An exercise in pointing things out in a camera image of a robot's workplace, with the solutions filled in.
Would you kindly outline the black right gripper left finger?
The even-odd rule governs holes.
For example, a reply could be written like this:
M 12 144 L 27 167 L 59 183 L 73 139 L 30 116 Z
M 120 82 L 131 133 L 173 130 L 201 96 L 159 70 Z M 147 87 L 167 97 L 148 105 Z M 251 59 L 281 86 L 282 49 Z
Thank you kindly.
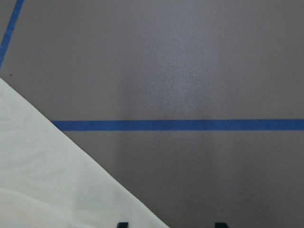
M 129 223 L 128 222 L 119 222 L 117 224 L 117 228 L 128 228 L 129 227 Z

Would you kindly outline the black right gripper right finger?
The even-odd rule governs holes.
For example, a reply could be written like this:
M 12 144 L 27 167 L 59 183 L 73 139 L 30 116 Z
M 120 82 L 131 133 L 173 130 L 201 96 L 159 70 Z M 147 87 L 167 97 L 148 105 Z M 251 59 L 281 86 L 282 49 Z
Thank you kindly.
M 215 228 L 228 228 L 228 224 L 225 222 L 216 222 Z

